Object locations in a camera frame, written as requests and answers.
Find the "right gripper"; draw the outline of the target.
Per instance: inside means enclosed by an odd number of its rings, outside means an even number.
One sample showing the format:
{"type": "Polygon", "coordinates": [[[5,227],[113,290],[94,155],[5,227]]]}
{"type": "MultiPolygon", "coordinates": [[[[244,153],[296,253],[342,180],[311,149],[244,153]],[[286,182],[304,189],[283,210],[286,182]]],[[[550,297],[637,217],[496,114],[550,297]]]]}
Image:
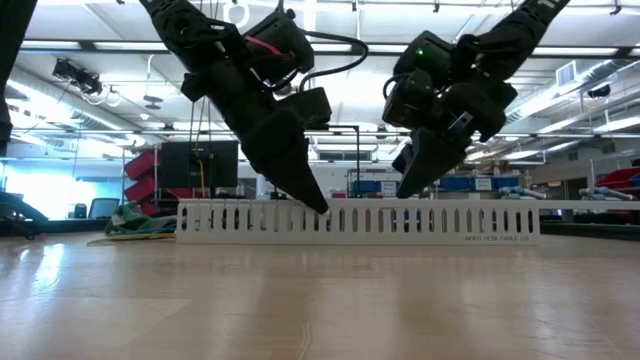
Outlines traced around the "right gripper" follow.
{"type": "Polygon", "coordinates": [[[435,129],[415,131],[392,162],[402,174],[398,198],[422,192],[462,163],[476,133],[480,142],[496,135],[505,125],[506,108],[518,95],[505,82],[454,83],[438,87],[436,94],[435,129]]]}

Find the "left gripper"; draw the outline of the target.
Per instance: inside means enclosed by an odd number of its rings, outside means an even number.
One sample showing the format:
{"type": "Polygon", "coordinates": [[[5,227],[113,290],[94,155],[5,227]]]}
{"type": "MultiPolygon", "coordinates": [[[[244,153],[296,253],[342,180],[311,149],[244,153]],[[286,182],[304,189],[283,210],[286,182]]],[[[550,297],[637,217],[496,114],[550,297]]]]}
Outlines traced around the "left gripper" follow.
{"type": "Polygon", "coordinates": [[[316,213],[329,210],[308,163],[309,141],[299,113],[279,105],[249,71],[217,61],[186,73],[181,91],[191,100],[206,97],[213,103],[257,172],[316,213]]]}

